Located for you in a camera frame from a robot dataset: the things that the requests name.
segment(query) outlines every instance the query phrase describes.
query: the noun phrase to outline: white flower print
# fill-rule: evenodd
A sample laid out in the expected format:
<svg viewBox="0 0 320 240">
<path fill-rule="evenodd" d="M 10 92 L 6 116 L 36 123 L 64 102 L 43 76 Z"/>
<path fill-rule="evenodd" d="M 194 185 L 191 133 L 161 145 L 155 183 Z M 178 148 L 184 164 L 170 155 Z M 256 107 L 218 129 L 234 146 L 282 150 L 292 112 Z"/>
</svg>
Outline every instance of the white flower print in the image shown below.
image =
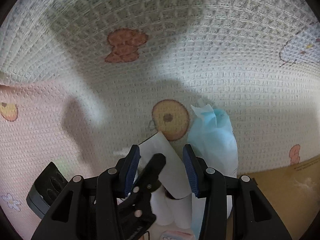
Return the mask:
<svg viewBox="0 0 320 240">
<path fill-rule="evenodd" d="M 10 193 L 2 196 L 2 199 L 7 202 L 9 208 L 15 209 L 16 211 L 20 211 L 18 205 L 21 205 L 21 202 L 19 200 L 14 200 Z"/>
</svg>

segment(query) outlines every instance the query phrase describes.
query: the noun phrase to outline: blue gripper pad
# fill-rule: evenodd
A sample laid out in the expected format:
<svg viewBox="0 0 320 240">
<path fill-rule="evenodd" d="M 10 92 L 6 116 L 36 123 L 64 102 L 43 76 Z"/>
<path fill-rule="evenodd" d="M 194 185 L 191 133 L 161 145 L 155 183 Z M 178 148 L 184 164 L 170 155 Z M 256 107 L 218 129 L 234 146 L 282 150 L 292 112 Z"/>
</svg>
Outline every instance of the blue gripper pad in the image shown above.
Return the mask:
<svg viewBox="0 0 320 240">
<path fill-rule="evenodd" d="M 140 160 L 140 149 L 139 149 L 139 146 L 136 146 L 135 148 L 134 148 L 134 146 L 132 146 L 127 158 L 128 157 L 131 158 L 131 161 L 130 161 L 130 164 L 129 164 L 129 168 L 128 168 L 127 174 L 125 175 L 124 193 L 125 193 L 126 196 L 131 192 L 132 185 L 133 185 L 133 182 L 134 182 L 134 178 L 136 176 L 136 172 L 137 172 L 137 169 L 138 169 L 138 164 L 139 164 L 139 160 Z"/>
<path fill-rule="evenodd" d="M 182 159 L 183 159 L 184 167 L 186 168 L 191 191 L 195 194 L 196 197 L 198 197 L 200 193 L 198 188 L 198 176 L 196 174 L 195 168 L 193 167 L 190 155 L 186 147 L 183 148 Z"/>
</svg>

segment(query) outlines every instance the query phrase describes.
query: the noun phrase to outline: patterned cloth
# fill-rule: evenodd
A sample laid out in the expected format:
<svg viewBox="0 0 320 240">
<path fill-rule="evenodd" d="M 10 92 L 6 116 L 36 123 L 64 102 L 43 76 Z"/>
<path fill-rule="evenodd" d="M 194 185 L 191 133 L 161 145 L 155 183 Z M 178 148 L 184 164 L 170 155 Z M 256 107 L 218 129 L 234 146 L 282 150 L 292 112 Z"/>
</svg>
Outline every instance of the patterned cloth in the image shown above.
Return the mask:
<svg viewBox="0 0 320 240">
<path fill-rule="evenodd" d="M 50 161 L 95 176 L 157 130 L 181 155 L 200 98 L 230 116 L 239 174 L 318 155 L 319 56 L 304 0 L 18 0 L 0 27 L 0 204 L 29 240 Z"/>
</svg>

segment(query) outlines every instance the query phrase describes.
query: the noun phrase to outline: cardboard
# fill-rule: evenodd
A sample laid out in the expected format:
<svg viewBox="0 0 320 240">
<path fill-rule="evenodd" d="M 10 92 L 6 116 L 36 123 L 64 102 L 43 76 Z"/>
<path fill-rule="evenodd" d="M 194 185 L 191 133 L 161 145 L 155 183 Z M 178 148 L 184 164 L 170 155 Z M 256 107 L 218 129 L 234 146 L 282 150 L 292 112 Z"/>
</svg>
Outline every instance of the cardboard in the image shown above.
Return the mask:
<svg viewBox="0 0 320 240">
<path fill-rule="evenodd" d="M 320 156 L 288 167 L 247 175 L 255 179 L 292 240 L 300 239 L 320 210 Z M 228 221 L 227 239 L 232 239 L 232 221 Z"/>
</svg>

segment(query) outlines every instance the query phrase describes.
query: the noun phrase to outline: white roll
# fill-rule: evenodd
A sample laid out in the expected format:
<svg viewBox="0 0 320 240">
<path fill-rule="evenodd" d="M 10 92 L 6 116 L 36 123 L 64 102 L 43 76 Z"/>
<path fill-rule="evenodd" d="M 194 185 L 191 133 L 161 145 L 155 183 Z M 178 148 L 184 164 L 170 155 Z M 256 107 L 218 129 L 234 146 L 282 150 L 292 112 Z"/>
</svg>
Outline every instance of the white roll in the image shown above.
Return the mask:
<svg viewBox="0 0 320 240">
<path fill-rule="evenodd" d="M 170 225 L 174 221 L 174 217 L 165 201 L 165 188 L 161 185 L 155 192 L 151 193 L 151 209 L 153 214 L 157 216 L 156 224 L 160 226 Z"/>
<path fill-rule="evenodd" d="M 191 227 L 192 200 L 191 194 L 182 199 L 172 199 L 165 195 L 165 200 L 171 210 L 174 222 L 178 228 L 187 229 Z"/>
<path fill-rule="evenodd" d="M 141 143 L 139 148 L 140 156 L 145 163 L 156 153 L 165 156 L 166 164 L 159 174 L 159 181 L 174 198 L 181 199 L 191 194 L 184 164 L 162 132 Z"/>
</svg>

